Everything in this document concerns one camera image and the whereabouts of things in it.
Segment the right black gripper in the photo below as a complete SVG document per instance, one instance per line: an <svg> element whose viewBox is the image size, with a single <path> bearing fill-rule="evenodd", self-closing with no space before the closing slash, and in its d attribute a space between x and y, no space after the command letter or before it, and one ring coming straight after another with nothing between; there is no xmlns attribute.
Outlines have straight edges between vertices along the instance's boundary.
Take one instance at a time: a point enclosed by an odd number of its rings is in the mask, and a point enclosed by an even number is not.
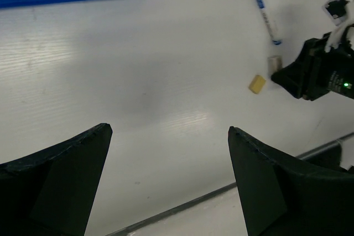
<svg viewBox="0 0 354 236"><path fill-rule="evenodd" d="M294 98L314 101L329 92L353 99L353 49L346 27L338 48L324 51L330 34L305 41L299 56L290 65L276 71L271 80Z"/></svg>

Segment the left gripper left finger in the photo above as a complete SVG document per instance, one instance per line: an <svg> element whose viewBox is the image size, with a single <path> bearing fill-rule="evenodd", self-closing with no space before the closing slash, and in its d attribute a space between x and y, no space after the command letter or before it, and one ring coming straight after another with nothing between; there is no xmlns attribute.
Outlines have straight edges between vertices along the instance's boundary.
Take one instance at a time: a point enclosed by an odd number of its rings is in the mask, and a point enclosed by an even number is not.
<svg viewBox="0 0 354 236"><path fill-rule="evenodd" d="M84 235L112 133L101 123L1 164L1 235Z"/></svg>

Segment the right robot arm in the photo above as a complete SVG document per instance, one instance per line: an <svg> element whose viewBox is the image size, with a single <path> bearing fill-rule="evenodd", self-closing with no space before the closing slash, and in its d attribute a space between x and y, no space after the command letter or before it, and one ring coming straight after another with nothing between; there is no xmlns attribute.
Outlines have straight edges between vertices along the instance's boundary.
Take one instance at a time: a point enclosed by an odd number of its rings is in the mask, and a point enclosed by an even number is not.
<svg viewBox="0 0 354 236"><path fill-rule="evenodd" d="M353 98L353 0L328 0L323 9L336 28L306 40L295 61L271 75L296 99L314 101L329 92Z"/></svg>

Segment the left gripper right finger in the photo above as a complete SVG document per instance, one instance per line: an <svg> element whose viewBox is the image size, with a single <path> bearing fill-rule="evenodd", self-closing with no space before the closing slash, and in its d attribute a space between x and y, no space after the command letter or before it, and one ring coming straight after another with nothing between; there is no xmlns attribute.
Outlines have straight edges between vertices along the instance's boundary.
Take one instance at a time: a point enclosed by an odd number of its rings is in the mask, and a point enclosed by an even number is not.
<svg viewBox="0 0 354 236"><path fill-rule="evenodd" d="M240 128L228 146L248 235L352 235L353 168L338 138L298 157Z"/></svg>

